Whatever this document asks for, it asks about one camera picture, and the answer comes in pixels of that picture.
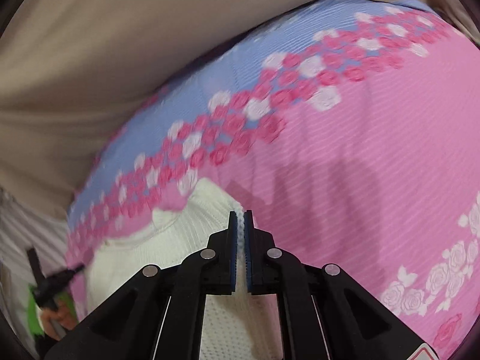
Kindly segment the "person's left hand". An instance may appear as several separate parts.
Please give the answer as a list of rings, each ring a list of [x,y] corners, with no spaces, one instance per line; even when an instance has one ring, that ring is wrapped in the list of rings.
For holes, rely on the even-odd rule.
[[[60,341],[63,337],[63,335],[59,334],[59,327],[61,327],[64,332],[69,332],[78,324],[77,317],[72,314],[68,305],[63,301],[58,303],[57,311],[42,308],[40,321],[44,333],[57,341]]]

